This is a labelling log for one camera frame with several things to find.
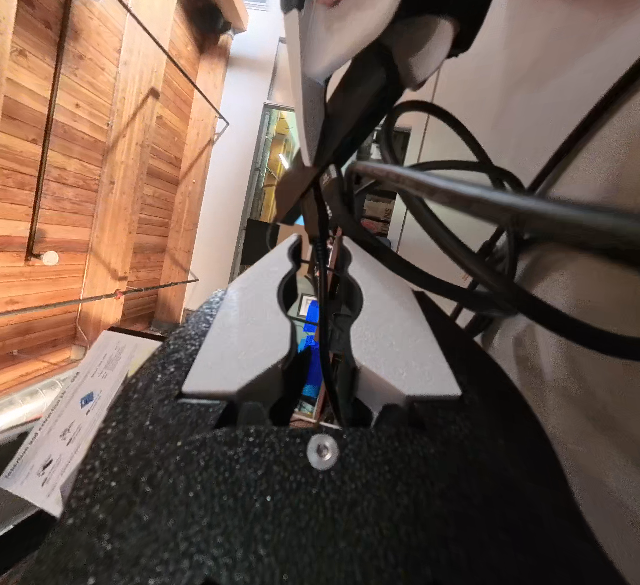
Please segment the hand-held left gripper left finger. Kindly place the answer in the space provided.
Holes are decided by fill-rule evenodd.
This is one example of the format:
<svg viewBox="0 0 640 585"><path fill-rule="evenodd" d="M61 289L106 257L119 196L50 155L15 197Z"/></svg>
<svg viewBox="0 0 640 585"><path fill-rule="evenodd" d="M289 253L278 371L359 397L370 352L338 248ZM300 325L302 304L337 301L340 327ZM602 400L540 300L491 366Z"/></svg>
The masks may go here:
<svg viewBox="0 0 640 585"><path fill-rule="evenodd" d="M292 234L228 285L181 403L256 403L269 418L292 417L307 371L288 313L298 299L302 244Z"/></svg>

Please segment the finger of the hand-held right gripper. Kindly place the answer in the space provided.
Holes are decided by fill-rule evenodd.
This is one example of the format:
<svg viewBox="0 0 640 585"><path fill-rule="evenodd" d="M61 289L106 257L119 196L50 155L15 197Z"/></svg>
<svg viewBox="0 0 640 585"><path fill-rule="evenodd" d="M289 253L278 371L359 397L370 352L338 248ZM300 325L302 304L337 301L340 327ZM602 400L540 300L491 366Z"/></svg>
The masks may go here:
<svg viewBox="0 0 640 585"><path fill-rule="evenodd" d="M416 91L448 57L458 33L455 20L426 14L393 24L392 56L402 85Z"/></svg>
<svg viewBox="0 0 640 585"><path fill-rule="evenodd" d="M294 113L303 164L316 157L325 113L326 81L375 41L401 0L317 0L284 4L284 28Z"/></svg>

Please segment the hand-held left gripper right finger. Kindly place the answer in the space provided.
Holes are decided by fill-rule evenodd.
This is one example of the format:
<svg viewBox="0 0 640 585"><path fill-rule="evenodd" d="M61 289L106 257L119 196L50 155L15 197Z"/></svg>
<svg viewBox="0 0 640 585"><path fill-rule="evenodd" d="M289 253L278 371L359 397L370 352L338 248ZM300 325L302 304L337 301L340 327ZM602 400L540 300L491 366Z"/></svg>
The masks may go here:
<svg viewBox="0 0 640 585"><path fill-rule="evenodd" d="M458 399L460 386L411 286L350 238L342 248L344 281L355 287L349 328L355 397L374 418L387 406Z"/></svg>

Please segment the blue plastic bin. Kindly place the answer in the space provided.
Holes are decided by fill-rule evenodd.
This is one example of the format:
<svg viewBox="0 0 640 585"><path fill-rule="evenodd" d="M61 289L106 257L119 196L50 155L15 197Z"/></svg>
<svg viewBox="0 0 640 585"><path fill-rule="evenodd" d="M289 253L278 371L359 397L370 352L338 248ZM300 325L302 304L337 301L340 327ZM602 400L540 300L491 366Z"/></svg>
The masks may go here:
<svg viewBox="0 0 640 585"><path fill-rule="evenodd" d="M323 375L321 371L321 360L319 356L319 343L316 342L317 322L319 318L319 306L316 299L310 301L305 314L303 324L303 338L299 342L298 350L310 353L307 377L301 395L305 398L316 400L321 385Z"/></svg>

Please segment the black hanging panel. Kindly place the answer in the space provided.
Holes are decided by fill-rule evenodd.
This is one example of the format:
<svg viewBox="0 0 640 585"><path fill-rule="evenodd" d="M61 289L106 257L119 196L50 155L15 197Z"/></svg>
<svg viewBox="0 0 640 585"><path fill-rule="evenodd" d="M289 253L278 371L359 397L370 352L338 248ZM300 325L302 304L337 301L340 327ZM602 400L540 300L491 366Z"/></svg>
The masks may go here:
<svg viewBox="0 0 640 585"><path fill-rule="evenodd" d="M248 219L246 221L241 267L250 267L276 247L279 225L274 222Z"/></svg>

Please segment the cardboard box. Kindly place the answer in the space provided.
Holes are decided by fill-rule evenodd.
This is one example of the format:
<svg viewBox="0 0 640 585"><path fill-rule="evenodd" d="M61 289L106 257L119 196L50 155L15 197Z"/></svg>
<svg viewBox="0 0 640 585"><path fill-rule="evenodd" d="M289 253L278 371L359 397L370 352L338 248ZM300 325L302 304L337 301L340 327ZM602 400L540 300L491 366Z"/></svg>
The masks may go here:
<svg viewBox="0 0 640 585"><path fill-rule="evenodd" d="M360 224L372 235L388 238L396 197L366 194Z"/></svg>

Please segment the grey sprinkler pipe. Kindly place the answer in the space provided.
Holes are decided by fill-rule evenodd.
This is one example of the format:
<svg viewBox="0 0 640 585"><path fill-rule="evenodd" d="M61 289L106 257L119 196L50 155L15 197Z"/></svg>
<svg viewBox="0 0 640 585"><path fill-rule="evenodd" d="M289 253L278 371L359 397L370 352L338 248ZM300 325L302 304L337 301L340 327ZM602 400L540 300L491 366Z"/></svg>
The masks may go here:
<svg viewBox="0 0 640 585"><path fill-rule="evenodd" d="M199 281L200 279L198 277L192 277L189 279L174 281L174 282L165 283L161 285L127 288L125 290L116 290L115 292L112 292L110 294L86 296L85 298L78 298L78 299L66 300L66 301L57 301L53 303L46 303L42 305L24 307L20 309L5 310L1 312L1 318L21 316L24 314L32 314L36 312L42 312L42 311L51 310L51 309L59 309L63 307L79 306L79 305L84 305L84 304L94 303L99 301L121 300L122 298L130 295L151 293L151 292L169 289L177 286L186 286L189 284L198 283Z"/></svg>

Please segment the printed instruction poster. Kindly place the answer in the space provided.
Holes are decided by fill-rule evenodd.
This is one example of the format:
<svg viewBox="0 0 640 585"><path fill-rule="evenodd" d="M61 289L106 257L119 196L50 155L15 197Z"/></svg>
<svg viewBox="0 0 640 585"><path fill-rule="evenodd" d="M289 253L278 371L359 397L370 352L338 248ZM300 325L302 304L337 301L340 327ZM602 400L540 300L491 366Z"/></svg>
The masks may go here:
<svg viewBox="0 0 640 585"><path fill-rule="evenodd" d="M103 331L1 475L1 489L60 517L76 473L125 380L161 345Z"/></svg>

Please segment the black ceiling pipe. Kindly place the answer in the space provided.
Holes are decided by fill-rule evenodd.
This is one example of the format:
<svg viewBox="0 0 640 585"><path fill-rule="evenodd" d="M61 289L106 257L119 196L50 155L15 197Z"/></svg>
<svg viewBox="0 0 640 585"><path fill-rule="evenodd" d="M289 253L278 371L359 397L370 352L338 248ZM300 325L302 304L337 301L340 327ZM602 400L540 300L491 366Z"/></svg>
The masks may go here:
<svg viewBox="0 0 640 585"><path fill-rule="evenodd" d="M44 181L47 169L47 161L51 144L52 128L54 124L55 111L57 106L58 92L62 76L63 61L67 46L68 32L70 28L70 16L74 0L65 0L63 3L63 12L61 17L60 33L56 47L56 56L52 74L51 90L47 105L44 132L42 138L40 159L38 163L38 173L36 176L35 192L33 206L31 211L31 219L29 221L29 233L26 243L25 263L29 263L34 259L42 259L42 256L36 253L35 243L38 229L38 221L42 198L44 195Z"/></svg>

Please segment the silver air duct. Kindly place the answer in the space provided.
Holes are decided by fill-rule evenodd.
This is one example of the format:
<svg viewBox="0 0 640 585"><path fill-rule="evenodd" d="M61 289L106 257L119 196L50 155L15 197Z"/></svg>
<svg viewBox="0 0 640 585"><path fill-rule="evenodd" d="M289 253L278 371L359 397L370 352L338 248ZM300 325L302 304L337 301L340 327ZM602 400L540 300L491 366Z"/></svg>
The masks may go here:
<svg viewBox="0 0 640 585"><path fill-rule="evenodd" d="M1 434L37 421L66 387L75 369L38 381L1 398Z"/></svg>

